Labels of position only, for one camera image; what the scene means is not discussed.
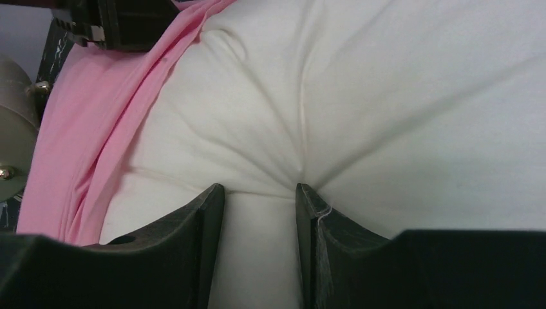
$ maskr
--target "gray background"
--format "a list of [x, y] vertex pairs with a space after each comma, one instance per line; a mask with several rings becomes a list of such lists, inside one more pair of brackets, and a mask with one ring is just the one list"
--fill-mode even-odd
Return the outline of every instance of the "gray background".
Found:
[[0, 5], [0, 53], [15, 60], [31, 80], [38, 73], [51, 19], [48, 9]]

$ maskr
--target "pink cloth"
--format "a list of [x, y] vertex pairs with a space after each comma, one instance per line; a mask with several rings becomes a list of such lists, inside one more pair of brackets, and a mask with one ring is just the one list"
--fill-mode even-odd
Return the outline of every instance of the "pink cloth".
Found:
[[72, 49], [40, 128], [18, 233], [99, 241], [122, 157], [169, 70], [207, 18], [233, 2], [178, 4], [182, 11], [146, 54]]

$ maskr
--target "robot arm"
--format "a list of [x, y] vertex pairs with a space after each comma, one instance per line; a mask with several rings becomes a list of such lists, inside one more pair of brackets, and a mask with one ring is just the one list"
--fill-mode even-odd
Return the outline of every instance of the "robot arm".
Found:
[[171, 0], [0, 0], [52, 10], [54, 22], [78, 45], [147, 52], [179, 13]]

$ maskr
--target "black mechanical part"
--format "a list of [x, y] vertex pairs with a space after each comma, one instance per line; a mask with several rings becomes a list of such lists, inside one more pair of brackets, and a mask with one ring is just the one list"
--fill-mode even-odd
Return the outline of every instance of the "black mechanical part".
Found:
[[0, 0], [50, 8], [75, 43], [103, 50], [147, 52], [180, 12], [171, 0]]
[[206, 309], [224, 201], [213, 185], [108, 245], [0, 234], [0, 308]]
[[407, 230], [388, 241], [296, 192], [305, 308], [546, 308], [546, 233]]

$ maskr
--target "gray cylinder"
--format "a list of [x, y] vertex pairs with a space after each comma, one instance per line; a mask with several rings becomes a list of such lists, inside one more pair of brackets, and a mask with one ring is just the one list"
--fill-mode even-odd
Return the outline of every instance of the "gray cylinder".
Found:
[[26, 183], [39, 121], [34, 86], [24, 70], [0, 54], [0, 201]]

